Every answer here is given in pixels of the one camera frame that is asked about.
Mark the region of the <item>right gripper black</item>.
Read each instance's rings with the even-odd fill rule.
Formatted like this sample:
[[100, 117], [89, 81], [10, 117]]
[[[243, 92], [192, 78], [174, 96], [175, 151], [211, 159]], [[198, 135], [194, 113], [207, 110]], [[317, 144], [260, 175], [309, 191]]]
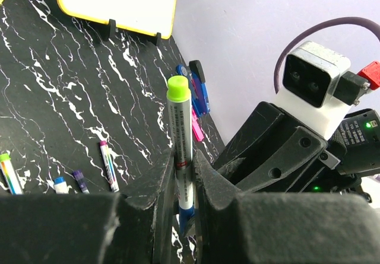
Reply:
[[348, 114], [327, 141], [272, 103], [260, 102], [213, 167], [242, 191], [354, 193], [379, 174], [379, 114]]

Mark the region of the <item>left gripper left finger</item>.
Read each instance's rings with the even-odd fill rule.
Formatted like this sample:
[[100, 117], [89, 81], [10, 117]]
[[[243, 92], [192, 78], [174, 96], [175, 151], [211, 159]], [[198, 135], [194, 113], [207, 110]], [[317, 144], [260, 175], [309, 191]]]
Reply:
[[1, 197], [2, 263], [170, 263], [173, 151], [118, 193]]

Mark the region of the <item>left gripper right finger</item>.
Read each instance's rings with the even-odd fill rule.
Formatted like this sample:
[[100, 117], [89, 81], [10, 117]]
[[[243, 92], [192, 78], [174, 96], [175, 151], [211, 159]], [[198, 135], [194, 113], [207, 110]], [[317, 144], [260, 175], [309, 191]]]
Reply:
[[357, 195], [248, 193], [192, 165], [198, 263], [378, 263], [379, 214]]

